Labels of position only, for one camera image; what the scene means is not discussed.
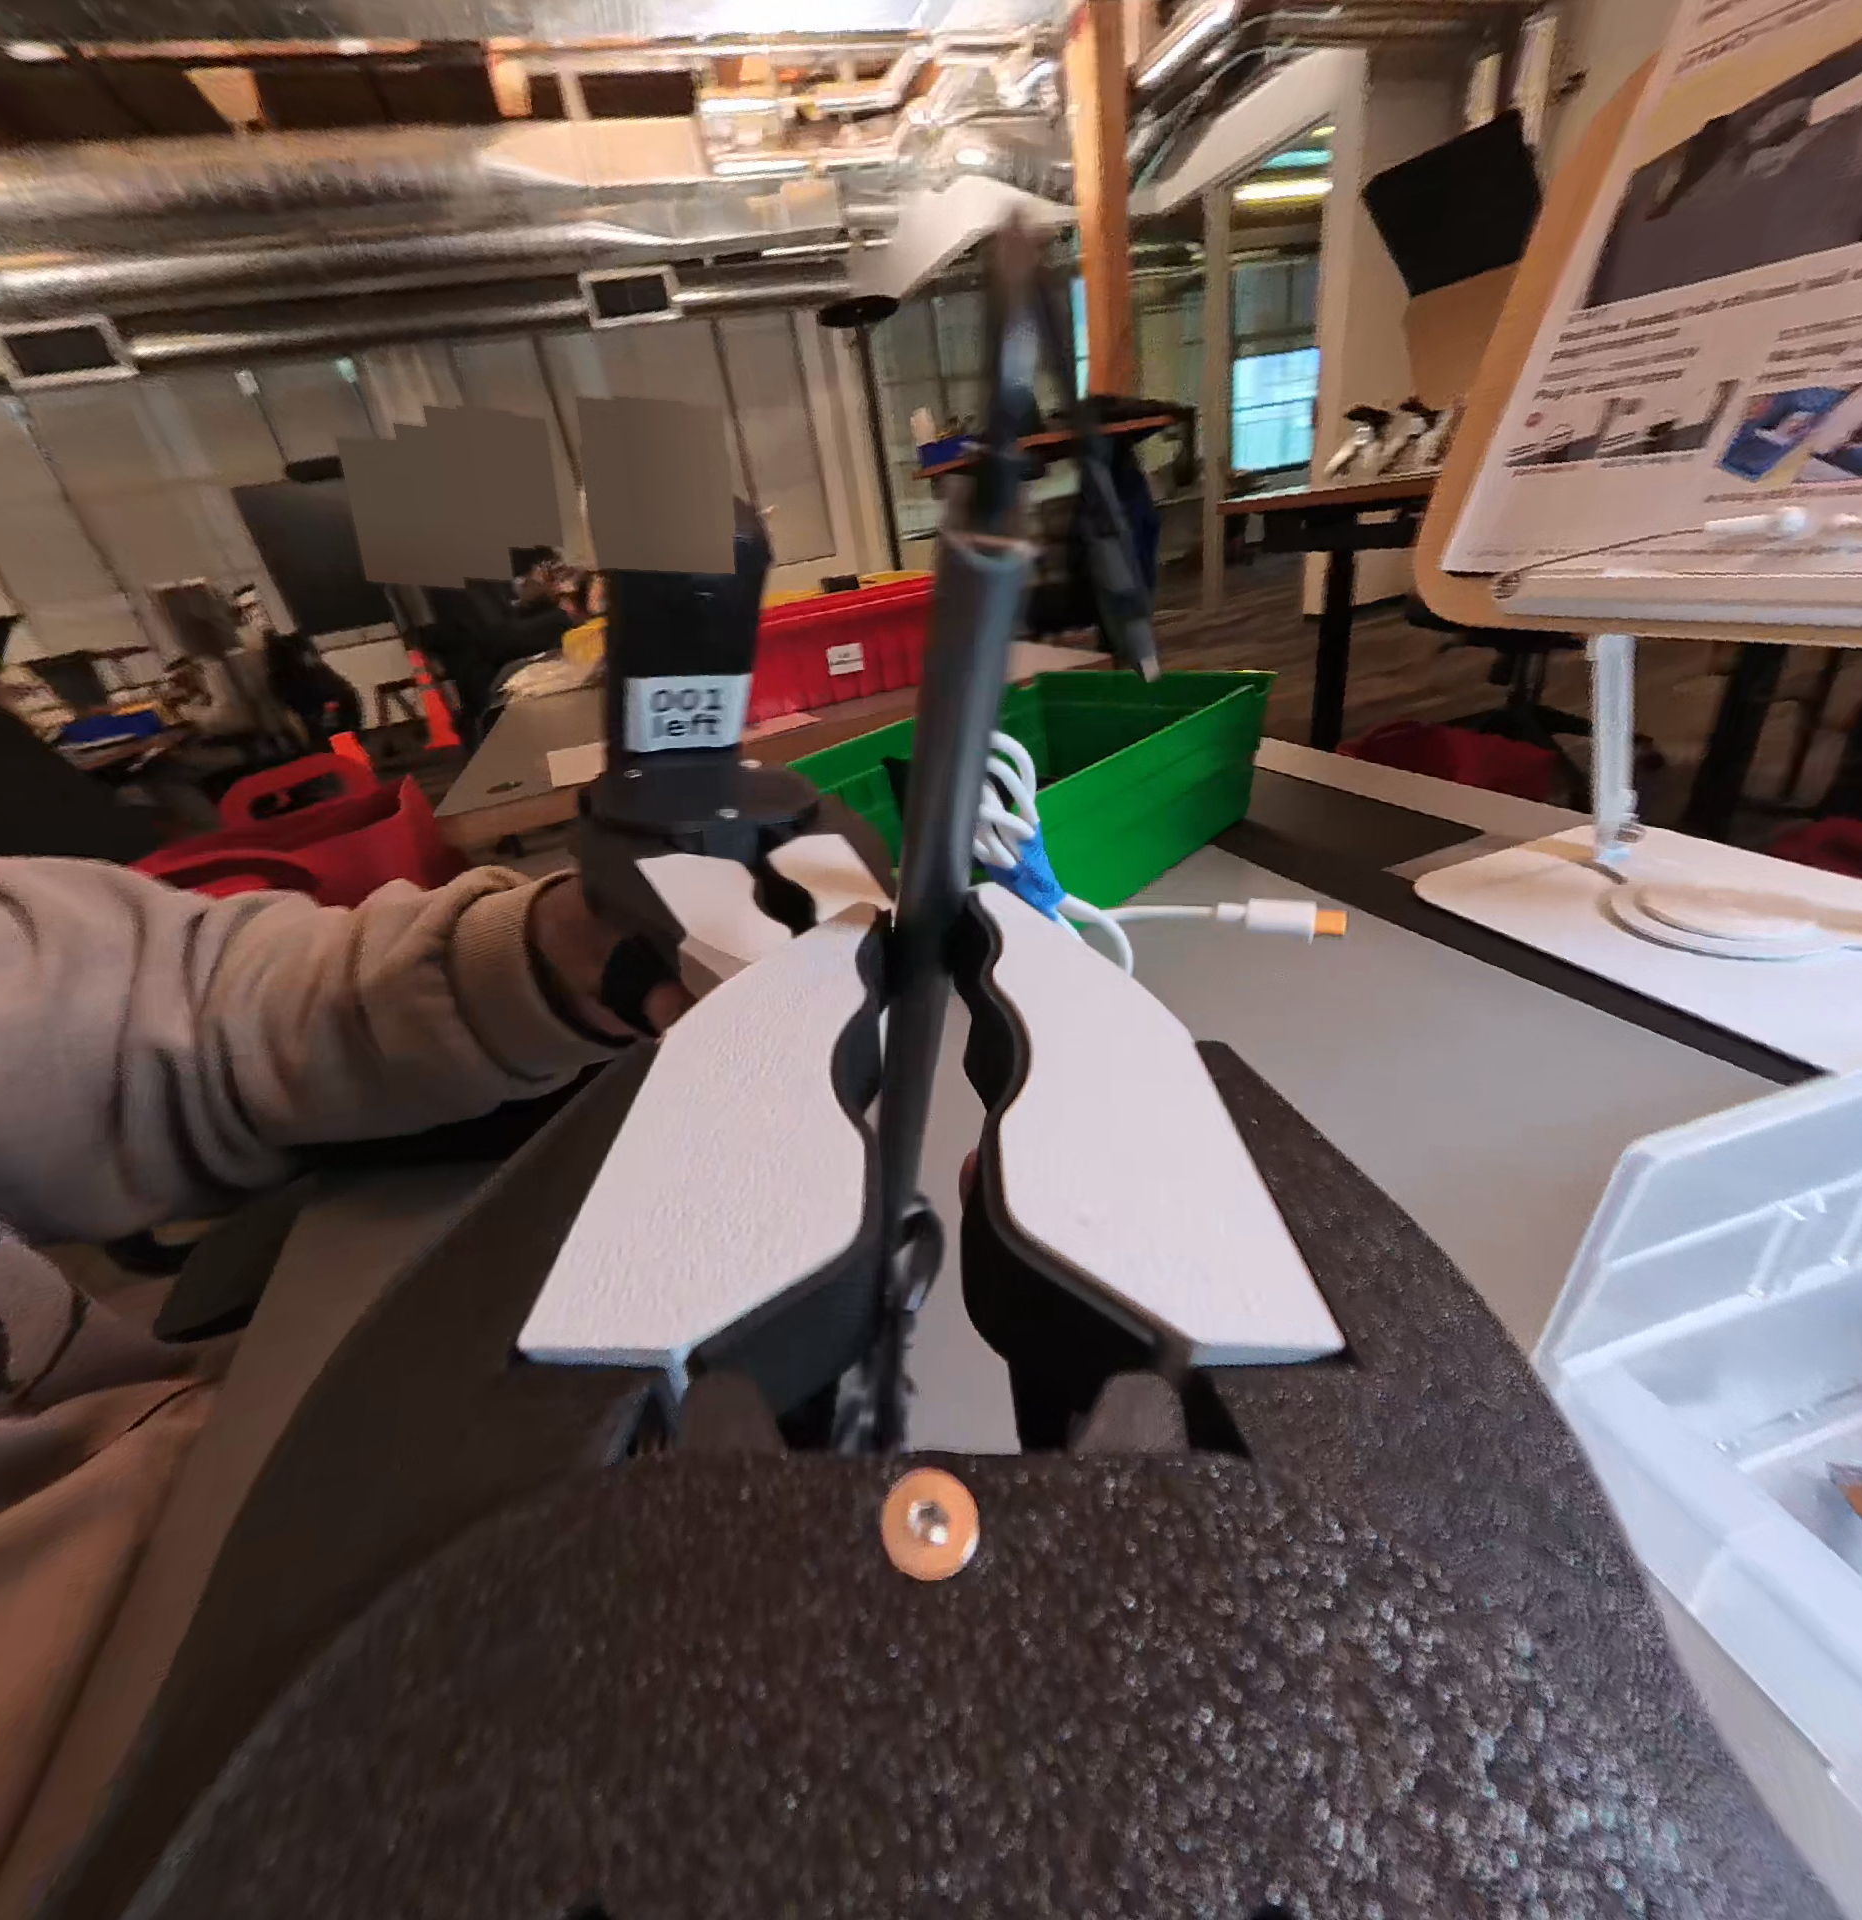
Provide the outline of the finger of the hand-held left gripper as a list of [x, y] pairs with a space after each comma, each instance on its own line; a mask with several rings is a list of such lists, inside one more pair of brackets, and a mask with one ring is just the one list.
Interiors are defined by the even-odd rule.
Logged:
[[799, 938], [763, 906], [740, 863], [662, 852], [637, 861], [635, 873], [662, 910], [654, 946], [675, 970], [745, 970]]
[[780, 922], [832, 922], [854, 906], [893, 908], [888, 869], [841, 832], [799, 833], [766, 854], [759, 893]]

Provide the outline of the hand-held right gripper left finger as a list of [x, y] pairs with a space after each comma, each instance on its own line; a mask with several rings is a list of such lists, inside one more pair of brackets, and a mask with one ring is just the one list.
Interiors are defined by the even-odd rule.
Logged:
[[841, 1374], [877, 1303], [872, 903], [714, 986], [657, 1043], [515, 1344], [658, 1374]]

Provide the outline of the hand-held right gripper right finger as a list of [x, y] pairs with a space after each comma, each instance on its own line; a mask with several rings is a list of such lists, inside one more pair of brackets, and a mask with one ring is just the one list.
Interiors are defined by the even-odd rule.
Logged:
[[1346, 1348], [1200, 1046], [1150, 989], [995, 884], [966, 899], [950, 970], [985, 1103], [962, 1282], [997, 1355], [1184, 1374]]

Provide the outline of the grey slim usb hub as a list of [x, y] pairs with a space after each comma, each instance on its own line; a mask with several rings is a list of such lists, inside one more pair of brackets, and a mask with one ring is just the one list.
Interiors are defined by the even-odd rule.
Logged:
[[1044, 1479], [1090, 1482], [1138, 1458], [1146, 1442], [1187, 1451], [1184, 1384], [1208, 1355], [1240, 1355], [1242, 1313], [1218, 1304], [1234, 1253], [1185, 1208], [1190, 1113], [1170, 1143], [1125, 1140], [1116, 1095], [1100, 1065], [1073, 1062], [1090, 1022], [1110, 1015], [1116, 1065], [1146, 1067], [1152, 1093], [1197, 1093], [1204, 1062], [1155, 994], [1053, 929], [1032, 906], [977, 904], [970, 843], [986, 757], [1006, 685], [1011, 638], [1035, 549], [1016, 536], [1021, 456], [1018, 425], [1035, 399], [1039, 358], [1064, 371], [1064, 341], [1032, 230], [1008, 217], [993, 236], [986, 288], [991, 406], [985, 467], [968, 506], [950, 513], [933, 587], [911, 744], [896, 925], [887, 945], [887, 1022], [877, 1083], [882, 1275], [877, 1346], [867, 1370], [872, 1428], [891, 1442], [906, 1398], [911, 1299], [943, 1252], [909, 1252], [919, 1151], [953, 989], [970, 1002], [974, 1063], [986, 1103], [977, 1185], [962, 1213], [962, 1273], [982, 1282], [986, 1332], [1008, 1332], [1016, 1380], [1090, 1381], [1086, 1430], [1104, 1451], [903, 1458], [903, 1490], [986, 1512], [986, 1493]]

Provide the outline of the green plastic bin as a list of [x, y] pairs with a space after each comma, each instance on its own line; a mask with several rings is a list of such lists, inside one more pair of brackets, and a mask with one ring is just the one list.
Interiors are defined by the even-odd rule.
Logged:
[[950, 932], [989, 879], [970, 840], [995, 731], [1031, 758], [1051, 873], [1090, 906], [1135, 899], [1244, 815], [1269, 675], [1018, 681], [1001, 665], [995, 654], [932, 665], [916, 719], [789, 762], [896, 854], [901, 925]]

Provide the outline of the clear plastic bin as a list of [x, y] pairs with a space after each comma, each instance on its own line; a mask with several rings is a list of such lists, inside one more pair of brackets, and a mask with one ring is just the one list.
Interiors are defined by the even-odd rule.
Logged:
[[1862, 1067], [1633, 1143], [1535, 1367], [1735, 1763], [1862, 1916]]

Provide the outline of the person's left forearm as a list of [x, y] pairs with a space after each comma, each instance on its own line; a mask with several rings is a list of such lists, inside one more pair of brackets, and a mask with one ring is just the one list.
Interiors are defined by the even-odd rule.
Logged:
[[325, 906], [0, 858], [0, 1223], [117, 1241], [280, 1181], [301, 1147], [469, 1120], [605, 1062], [536, 970], [554, 875]]

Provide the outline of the person's left hand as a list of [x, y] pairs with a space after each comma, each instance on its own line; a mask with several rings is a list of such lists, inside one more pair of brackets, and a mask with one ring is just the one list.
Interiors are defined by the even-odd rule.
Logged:
[[694, 1004], [648, 940], [594, 910], [573, 872], [538, 892], [529, 929], [545, 992], [594, 1043], [654, 1041]]

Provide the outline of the red plastic bin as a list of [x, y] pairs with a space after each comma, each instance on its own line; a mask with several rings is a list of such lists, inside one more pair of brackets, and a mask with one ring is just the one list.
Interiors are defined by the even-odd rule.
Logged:
[[916, 591], [776, 594], [761, 609], [748, 726], [919, 685], [933, 580]]

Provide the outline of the red tote bag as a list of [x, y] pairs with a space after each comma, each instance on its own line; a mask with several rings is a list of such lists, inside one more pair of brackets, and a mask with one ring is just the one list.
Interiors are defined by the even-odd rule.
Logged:
[[133, 869], [205, 897], [289, 893], [325, 906], [359, 906], [393, 879], [430, 892], [466, 869], [414, 779], [380, 781], [332, 752], [238, 779], [219, 821]]

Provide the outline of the white document stand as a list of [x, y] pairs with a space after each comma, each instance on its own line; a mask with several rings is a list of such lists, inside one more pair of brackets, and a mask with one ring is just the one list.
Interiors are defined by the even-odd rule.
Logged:
[[1434, 605], [1452, 617], [1583, 643], [1591, 822], [1425, 877], [1417, 892], [1499, 938], [1811, 1067], [1845, 1072], [1862, 1067], [1862, 877], [1639, 822], [1634, 675], [1648, 637], [1862, 648], [1862, 624], [1808, 622], [1811, 582], [1800, 577], [1782, 582], [1785, 605], [1744, 605], [1744, 617], [1706, 605], [1700, 587], [1753, 587], [1752, 580], [1692, 582], [1681, 594], [1685, 617], [1669, 619], [1651, 591], [1671, 582], [1614, 580], [1604, 603], [1568, 613], [1521, 605], [1499, 574], [1446, 571], [1458, 514], [1657, 58], [1591, 122], [1547, 187], [1434, 493], [1416, 569]]

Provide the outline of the wooden standing desk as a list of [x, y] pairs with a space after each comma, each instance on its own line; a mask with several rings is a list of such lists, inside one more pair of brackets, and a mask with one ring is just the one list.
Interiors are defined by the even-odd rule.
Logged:
[[1307, 744], [1335, 752], [1345, 736], [1357, 557], [1417, 544], [1438, 473], [1422, 470], [1303, 490], [1227, 497], [1213, 520], [1254, 517], [1279, 555], [1324, 560]]

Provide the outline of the printed instruction sheet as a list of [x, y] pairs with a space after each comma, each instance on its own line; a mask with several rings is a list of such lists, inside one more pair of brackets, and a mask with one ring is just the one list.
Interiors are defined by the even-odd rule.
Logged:
[[1679, 7], [1446, 571], [1862, 624], [1862, 1]]

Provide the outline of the black wall panel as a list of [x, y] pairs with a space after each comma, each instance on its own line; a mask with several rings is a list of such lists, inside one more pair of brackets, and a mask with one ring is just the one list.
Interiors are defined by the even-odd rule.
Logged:
[[1521, 113], [1508, 108], [1376, 173], [1361, 204], [1411, 300], [1512, 267], [1541, 210]]

